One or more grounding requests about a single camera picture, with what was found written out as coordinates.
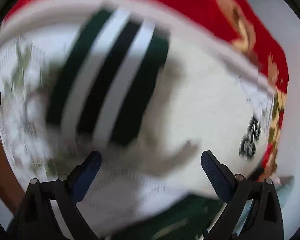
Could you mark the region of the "green white varsity jacket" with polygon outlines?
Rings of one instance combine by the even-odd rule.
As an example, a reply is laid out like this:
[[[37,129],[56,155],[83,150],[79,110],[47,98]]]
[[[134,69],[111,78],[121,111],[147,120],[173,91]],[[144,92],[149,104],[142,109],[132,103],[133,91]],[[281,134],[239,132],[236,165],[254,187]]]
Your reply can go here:
[[[205,150],[250,173],[268,141],[274,92],[246,56],[206,32],[99,5],[46,10],[45,125],[79,160],[75,208],[103,239],[200,239],[222,208]]]

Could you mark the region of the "red floral blanket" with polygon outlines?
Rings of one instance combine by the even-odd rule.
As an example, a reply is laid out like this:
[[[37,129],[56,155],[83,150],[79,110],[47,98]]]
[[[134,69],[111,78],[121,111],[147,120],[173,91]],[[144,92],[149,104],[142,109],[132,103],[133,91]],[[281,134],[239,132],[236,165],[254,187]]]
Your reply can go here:
[[[10,22],[32,0],[18,0],[5,17]],[[181,12],[228,42],[258,67],[275,89],[271,112],[270,138],[261,164],[250,180],[261,181],[276,170],[277,145],[287,98],[288,67],[285,54],[246,0],[156,0]]]

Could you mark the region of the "white diamond pattern mat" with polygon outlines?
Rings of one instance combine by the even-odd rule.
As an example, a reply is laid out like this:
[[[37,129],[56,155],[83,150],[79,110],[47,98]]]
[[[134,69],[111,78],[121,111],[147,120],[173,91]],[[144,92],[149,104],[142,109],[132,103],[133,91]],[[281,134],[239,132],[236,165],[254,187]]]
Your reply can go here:
[[[44,87],[49,68],[56,67],[58,60],[49,54],[47,38],[52,28],[45,26],[43,13],[62,7],[88,11],[103,4],[153,16],[168,29],[206,32],[227,44],[155,0],[37,0],[26,5],[0,29],[0,90],[3,94],[0,136],[8,161],[22,186],[33,176],[41,180],[55,179],[81,161],[74,153],[67,153],[53,144],[47,136]]]

